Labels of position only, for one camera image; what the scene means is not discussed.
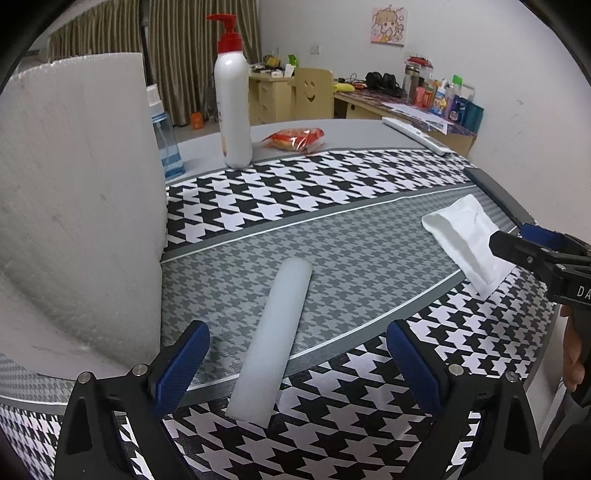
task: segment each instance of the red food wrapper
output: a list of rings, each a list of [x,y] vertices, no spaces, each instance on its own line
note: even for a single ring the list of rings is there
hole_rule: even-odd
[[[286,128],[269,135],[262,143],[280,150],[310,153],[325,141],[324,132],[320,128]]]

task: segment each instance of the pump nozzle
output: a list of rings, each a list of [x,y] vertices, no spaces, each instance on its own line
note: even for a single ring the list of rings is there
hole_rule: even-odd
[[[236,27],[236,15],[234,14],[215,14],[208,15],[208,20],[219,20],[223,22],[225,33],[217,43],[218,53],[228,53],[230,51],[242,51],[242,39],[240,35],[234,31]]]

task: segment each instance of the orange object on floor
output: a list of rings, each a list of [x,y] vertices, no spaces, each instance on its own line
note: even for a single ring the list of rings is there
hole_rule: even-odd
[[[193,130],[201,130],[205,127],[201,112],[191,113],[191,127],[193,127]]]

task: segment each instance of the screw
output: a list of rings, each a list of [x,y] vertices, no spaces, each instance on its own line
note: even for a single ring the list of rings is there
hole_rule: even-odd
[[[448,367],[449,372],[455,377],[459,377],[464,374],[464,368],[461,365],[451,364]]]
[[[87,383],[91,379],[90,372],[82,372],[78,375],[78,382]]]
[[[511,383],[516,383],[519,381],[519,375],[517,375],[515,372],[505,373],[505,378]]]
[[[136,377],[141,377],[142,375],[144,375],[146,372],[148,371],[148,365],[144,365],[144,364],[138,364],[135,367],[132,368],[131,372],[136,376]]]

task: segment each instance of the striped curtain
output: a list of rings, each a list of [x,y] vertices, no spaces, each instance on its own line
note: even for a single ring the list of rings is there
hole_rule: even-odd
[[[153,78],[173,124],[204,112],[207,84],[223,25],[206,19],[236,14],[236,29],[250,63],[261,59],[256,0],[150,0],[148,54]]]
[[[142,53],[140,0],[108,0],[52,33],[49,61],[68,57],[136,51]]]

